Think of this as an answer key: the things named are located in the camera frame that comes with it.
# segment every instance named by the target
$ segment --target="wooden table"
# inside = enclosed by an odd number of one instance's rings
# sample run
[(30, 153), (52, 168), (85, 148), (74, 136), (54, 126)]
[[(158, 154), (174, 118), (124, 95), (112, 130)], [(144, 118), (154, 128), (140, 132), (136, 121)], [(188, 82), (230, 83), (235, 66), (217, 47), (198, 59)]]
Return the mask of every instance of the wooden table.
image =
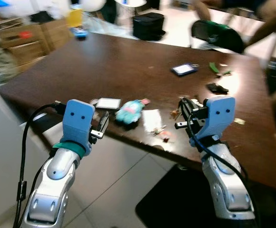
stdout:
[[(177, 77), (170, 68), (191, 62), (198, 72)], [(216, 79), (208, 63), (227, 64), (233, 75)], [(235, 117), (245, 125), (231, 124), (223, 134), (232, 154), (247, 169), (253, 181), (276, 188), (276, 127), (265, 78), (256, 58), (162, 45), (100, 34), (86, 41), (72, 40), (38, 62), (31, 69), (0, 88), (0, 94), (22, 112), (36, 109), (54, 100), (121, 98), (122, 103), (148, 98), (145, 109), (159, 109), (170, 142), (145, 132), (143, 121), (125, 130), (114, 123), (107, 135), (125, 143), (184, 165), (200, 167), (199, 153), (189, 145), (184, 129), (176, 130), (170, 111), (177, 108), (179, 97), (200, 101), (213, 96), (205, 85), (216, 82), (236, 98)]]

